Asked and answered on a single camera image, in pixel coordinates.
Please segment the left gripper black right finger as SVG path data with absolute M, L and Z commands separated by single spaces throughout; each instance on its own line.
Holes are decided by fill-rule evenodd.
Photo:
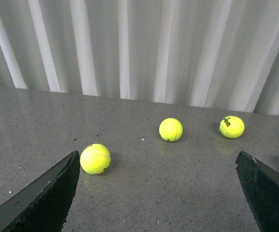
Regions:
M 262 232 L 279 232 L 279 172 L 245 151 L 236 171 L 255 221 Z

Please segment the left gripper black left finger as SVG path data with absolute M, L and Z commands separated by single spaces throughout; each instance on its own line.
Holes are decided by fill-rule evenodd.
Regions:
M 0 232 L 59 232 L 80 174 L 77 150 L 0 205 Z

